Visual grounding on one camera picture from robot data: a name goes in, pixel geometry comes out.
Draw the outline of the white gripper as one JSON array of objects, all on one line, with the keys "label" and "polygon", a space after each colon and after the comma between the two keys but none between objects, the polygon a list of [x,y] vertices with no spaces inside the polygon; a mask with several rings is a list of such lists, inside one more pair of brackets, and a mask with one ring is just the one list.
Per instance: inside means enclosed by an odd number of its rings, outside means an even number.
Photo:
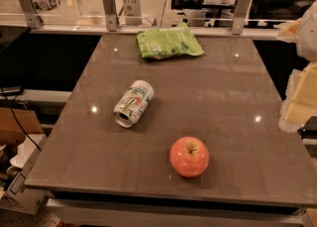
[{"label": "white gripper", "polygon": [[[317,61],[317,0],[300,19],[275,26],[276,38],[295,43],[297,54]],[[296,132],[317,110],[317,62],[309,62],[303,70],[294,69],[288,78],[286,99],[282,102],[278,120],[284,132]]]}]

